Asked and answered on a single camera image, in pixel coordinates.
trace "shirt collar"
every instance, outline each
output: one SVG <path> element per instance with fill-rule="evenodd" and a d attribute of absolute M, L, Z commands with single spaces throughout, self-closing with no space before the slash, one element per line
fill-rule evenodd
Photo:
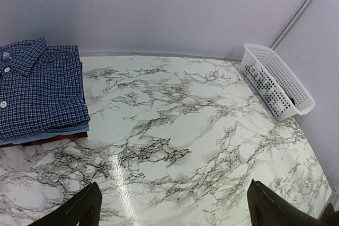
<path fill-rule="evenodd" d="M 45 38 L 33 41 L 33 43 L 25 48 L 19 55 L 8 62 L 9 66 L 17 70 L 22 75 L 29 75 L 35 62 L 39 59 L 41 54 L 46 50 L 47 43 Z"/>

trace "white plastic basket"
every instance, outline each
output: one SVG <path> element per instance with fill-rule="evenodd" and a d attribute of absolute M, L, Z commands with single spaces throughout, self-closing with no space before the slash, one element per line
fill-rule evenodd
<path fill-rule="evenodd" d="M 241 69 L 277 120 L 314 108 L 312 97 L 275 51 L 251 43 L 244 47 Z"/>

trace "marble table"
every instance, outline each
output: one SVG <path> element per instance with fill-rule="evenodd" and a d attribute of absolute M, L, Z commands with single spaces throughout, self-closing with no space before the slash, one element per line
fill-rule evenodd
<path fill-rule="evenodd" d="M 326 177 L 293 118 L 273 119 L 221 60 L 86 57 L 87 139 L 0 150 L 0 225 L 27 225 L 96 181 L 100 225 L 250 225 L 260 180 L 317 217 Z"/>

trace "wall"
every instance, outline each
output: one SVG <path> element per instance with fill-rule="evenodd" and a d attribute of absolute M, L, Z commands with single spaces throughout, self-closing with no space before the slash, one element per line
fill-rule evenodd
<path fill-rule="evenodd" d="M 297 120 L 330 184 L 339 187 L 339 0 L 316 0 L 277 52 L 316 102 Z"/>
<path fill-rule="evenodd" d="M 0 45 L 45 36 L 82 52 L 240 59 L 267 45 L 301 0 L 0 0 Z"/>

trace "shirt button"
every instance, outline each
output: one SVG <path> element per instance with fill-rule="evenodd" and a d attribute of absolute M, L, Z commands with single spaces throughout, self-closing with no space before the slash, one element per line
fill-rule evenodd
<path fill-rule="evenodd" d="M 6 101 L 2 101 L 1 103 L 0 103 L 0 107 L 1 108 L 6 108 L 7 107 L 7 102 Z"/>

